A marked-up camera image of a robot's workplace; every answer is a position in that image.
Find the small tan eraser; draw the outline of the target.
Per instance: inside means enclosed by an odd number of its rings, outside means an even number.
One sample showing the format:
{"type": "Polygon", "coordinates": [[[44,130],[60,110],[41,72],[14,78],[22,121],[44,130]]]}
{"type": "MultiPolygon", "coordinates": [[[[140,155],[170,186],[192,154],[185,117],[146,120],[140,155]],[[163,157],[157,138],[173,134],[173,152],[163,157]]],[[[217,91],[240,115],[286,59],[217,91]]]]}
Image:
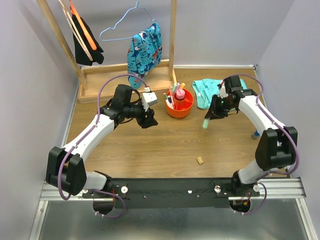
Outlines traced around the small tan eraser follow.
{"type": "Polygon", "coordinates": [[[203,161],[203,159],[201,157],[197,157],[196,160],[197,160],[199,165],[204,163],[204,161],[203,161]]]}

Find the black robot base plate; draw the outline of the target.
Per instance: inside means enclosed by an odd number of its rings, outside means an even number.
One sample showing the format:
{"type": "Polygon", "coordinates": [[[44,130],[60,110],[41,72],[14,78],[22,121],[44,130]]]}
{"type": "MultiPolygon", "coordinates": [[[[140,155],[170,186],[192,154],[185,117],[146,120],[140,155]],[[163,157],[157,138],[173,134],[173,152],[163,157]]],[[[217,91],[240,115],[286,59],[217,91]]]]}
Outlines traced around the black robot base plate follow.
{"type": "Polygon", "coordinates": [[[113,178],[109,191],[118,194],[127,209],[228,208],[232,197],[260,195],[253,184],[233,188],[229,177],[113,178]]]}

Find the green grey highlighter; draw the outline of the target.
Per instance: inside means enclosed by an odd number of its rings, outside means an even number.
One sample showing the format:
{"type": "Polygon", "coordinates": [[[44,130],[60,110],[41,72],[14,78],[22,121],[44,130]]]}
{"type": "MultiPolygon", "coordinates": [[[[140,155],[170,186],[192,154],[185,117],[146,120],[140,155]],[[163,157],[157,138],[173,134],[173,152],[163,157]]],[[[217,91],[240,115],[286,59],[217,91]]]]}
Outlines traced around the green grey highlighter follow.
{"type": "Polygon", "coordinates": [[[177,85],[176,83],[173,84],[173,86],[172,86],[172,88],[171,88],[171,93],[172,93],[172,95],[174,95],[174,93],[176,92],[177,86],[178,86],[178,85],[177,85]]]}

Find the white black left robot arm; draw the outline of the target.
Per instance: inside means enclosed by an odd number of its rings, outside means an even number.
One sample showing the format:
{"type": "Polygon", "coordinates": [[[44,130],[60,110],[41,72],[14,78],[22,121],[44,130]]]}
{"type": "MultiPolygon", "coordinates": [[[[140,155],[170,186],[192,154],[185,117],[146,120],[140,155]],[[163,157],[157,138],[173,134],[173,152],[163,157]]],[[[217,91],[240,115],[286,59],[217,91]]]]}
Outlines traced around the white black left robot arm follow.
{"type": "Polygon", "coordinates": [[[60,194],[75,196],[82,190],[94,191],[104,198],[112,189],[111,177],[107,174],[85,170],[85,162],[94,148],[118,125],[135,119],[137,124],[147,129],[158,125],[151,106],[158,102],[157,96],[149,88],[131,100],[135,90],[119,84],[111,98],[98,109],[92,122],[71,142],[63,147],[53,147],[48,154],[45,181],[57,187],[60,194]]]}

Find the orange pen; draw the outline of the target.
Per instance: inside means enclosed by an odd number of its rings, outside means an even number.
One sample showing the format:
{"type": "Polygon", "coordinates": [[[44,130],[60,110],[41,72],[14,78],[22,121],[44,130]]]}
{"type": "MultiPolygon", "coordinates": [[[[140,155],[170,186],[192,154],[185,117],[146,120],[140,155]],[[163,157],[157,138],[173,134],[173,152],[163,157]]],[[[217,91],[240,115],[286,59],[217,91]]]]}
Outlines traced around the orange pen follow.
{"type": "Polygon", "coordinates": [[[173,97],[173,92],[172,92],[172,87],[171,86],[169,86],[169,95],[170,95],[170,97],[173,97]]]}

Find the white marker green cap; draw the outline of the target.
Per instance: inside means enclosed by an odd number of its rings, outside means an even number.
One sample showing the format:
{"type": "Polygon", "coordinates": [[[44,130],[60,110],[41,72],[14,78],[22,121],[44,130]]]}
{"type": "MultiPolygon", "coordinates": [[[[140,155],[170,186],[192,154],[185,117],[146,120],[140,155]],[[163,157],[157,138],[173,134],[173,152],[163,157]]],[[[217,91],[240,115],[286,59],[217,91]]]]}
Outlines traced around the white marker green cap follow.
{"type": "Polygon", "coordinates": [[[168,99],[168,96],[166,95],[166,93],[163,93],[163,96],[164,96],[165,101],[166,101],[166,100],[169,100],[169,99],[168,99]]]}

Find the small green bottle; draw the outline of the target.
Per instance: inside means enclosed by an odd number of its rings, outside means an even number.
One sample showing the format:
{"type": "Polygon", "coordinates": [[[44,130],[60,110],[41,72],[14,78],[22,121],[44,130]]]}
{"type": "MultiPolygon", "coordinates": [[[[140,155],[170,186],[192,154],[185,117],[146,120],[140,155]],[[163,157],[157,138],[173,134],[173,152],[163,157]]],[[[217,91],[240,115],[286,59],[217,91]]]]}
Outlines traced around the small green bottle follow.
{"type": "Polygon", "coordinates": [[[209,125],[210,119],[209,118],[205,118],[203,123],[202,123],[202,128],[203,129],[207,129],[208,125],[209,125]]]}

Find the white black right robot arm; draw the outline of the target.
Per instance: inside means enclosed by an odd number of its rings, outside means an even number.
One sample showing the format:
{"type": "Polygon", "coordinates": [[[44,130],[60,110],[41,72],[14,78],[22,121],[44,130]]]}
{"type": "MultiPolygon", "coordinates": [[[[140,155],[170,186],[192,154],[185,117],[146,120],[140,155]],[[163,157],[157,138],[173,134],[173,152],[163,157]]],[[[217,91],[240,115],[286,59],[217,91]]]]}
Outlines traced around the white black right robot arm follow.
{"type": "Polygon", "coordinates": [[[242,87],[239,75],[231,75],[217,86],[219,93],[212,96],[202,127],[206,129],[211,120],[224,119],[235,110],[247,116],[259,135],[254,160],[233,174],[230,191],[241,196],[266,176],[281,175],[283,168],[290,166],[288,173],[295,172],[300,164],[297,129],[277,120],[262,104],[259,94],[242,87]]]}

